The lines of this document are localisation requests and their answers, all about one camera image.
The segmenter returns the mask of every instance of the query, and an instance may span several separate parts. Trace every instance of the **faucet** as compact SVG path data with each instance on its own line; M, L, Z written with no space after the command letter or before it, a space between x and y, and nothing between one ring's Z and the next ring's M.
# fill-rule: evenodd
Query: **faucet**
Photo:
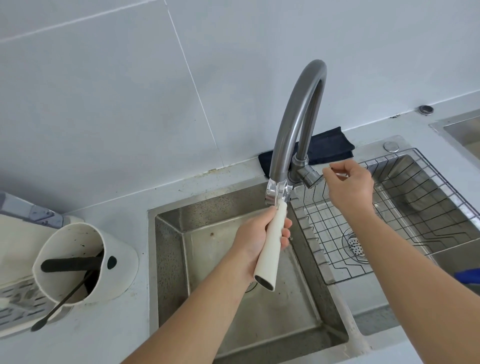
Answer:
M325 62L313 60L303 69L293 87L273 149L270 180L265 192L265 201L270 205L278 206L280 199L287 202L294 184L303 182L307 188L312 188L322 180L308 164L307 151L326 78ZM298 151L292 156L302 125Z

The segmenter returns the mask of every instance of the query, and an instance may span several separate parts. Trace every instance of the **white countertop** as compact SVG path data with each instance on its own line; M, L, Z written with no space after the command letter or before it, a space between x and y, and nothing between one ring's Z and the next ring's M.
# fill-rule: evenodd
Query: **white countertop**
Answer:
M480 210L480 170L473 167L428 124L480 108L480 91L434 106L429 117L415 112L364 125L345 132L356 146L401 135L418 148L439 172ZM26 332L0 340L4 362L118 364L150 332L148 292L149 209L263 175L256 159L212 170L163 186L86 207L72 214L133 246L140 258L132 286L107 303L76 307L57 323L36 333ZM351 359L355 363L421 363L409 341Z

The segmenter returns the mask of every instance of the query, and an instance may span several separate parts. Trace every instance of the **white plastic bucket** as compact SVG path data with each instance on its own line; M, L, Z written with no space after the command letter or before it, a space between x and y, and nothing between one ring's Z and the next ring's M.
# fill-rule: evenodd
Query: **white plastic bucket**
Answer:
M45 243L32 271L40 290L60 302L84 278L85 271L45 273L40 268L47 259L92 257L104 250L98 281L90 294L82 286L65 306L106 301L120 296L133 282L138 270L137 252L126 243L86 222L76 222L57 230ZM108 261L116 264L107 267Z

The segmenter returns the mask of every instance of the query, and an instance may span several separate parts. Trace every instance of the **person's right arm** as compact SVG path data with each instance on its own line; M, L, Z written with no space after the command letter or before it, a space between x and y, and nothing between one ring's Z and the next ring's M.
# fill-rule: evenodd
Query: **person's right arm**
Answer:
M480 363L480 297L376 216L370 173L353 160L323 173L392 310L424 363ZM339 177L336 172L349 177Z

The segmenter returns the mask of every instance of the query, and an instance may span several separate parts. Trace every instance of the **curved metal faucet neck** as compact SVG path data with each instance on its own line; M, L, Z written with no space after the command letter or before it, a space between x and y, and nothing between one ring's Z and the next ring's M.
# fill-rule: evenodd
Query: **curved metal faucet neck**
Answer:
M270 165L270 179L275 182L289 180L288 184L303 181L309 188L318 181L314 181L316 173L308 166L308 146L312 137L318 108L322 101L327 66L321 60L311 61L302 71L288 100L287 108L283 114L280 129L276 137L275 148ZM296 155L293 147L297 140L300 127L299 147ZM290 174L288 168L292 162Z

